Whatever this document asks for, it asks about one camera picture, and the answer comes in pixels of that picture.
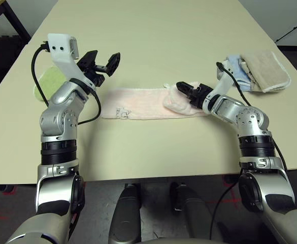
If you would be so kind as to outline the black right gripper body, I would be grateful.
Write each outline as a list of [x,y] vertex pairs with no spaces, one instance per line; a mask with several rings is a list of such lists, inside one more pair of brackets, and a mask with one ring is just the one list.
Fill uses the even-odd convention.
[[195,98],[189,98],[189,103],[194,107],[202,107],[205,98],[212,90],[213,89],[211,87],[200,84],[197,88],[194,88]]

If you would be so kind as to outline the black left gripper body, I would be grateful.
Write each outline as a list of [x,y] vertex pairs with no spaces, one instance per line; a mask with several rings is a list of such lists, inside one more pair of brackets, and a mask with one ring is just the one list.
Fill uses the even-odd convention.
[[83,71],[84,75],[94,84],[95,87],[100,87],[105,81],[105,77],[101,73],[109,73],[108,67],[100,65],[81,65],[80,69]]

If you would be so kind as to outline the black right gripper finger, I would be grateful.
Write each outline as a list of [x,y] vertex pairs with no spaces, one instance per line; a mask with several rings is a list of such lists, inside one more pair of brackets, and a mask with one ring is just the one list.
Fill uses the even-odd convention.
[[194,89],[180,89],[180,92],[184,93],[187,98],[195,98],[194,96]]
[[178,90],[190,90],[190,89],[194,89],[194,86],[184,82],[184,81],[180,81],[176,83],[176,87]]

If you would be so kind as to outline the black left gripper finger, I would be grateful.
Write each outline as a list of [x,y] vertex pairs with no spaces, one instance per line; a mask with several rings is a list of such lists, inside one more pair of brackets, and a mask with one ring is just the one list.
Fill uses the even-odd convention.
[[95,67],[97,53],[97,50],[89,51],[81,59],[79,59],[77,66],[80,68],[80,70],[93,69]]
[[106,64],[106,74],[108,76],[112,76],[113,73],[116,71],[120,63],[120,58],[121,58],[120,52],[114,53],[109,58],[108,63]]

